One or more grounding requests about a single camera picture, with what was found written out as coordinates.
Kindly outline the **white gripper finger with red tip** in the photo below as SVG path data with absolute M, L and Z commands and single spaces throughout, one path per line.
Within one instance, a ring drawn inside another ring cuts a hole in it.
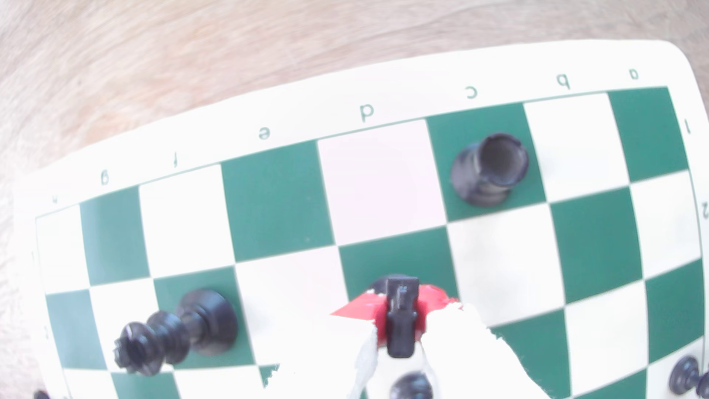
M 384 341 L 386 296 L 366 292 L 290 332 L 265 398 L 360 398 Z
M 549 398 L 473 304 L 421 286 L 420 342 L 434 398 Z

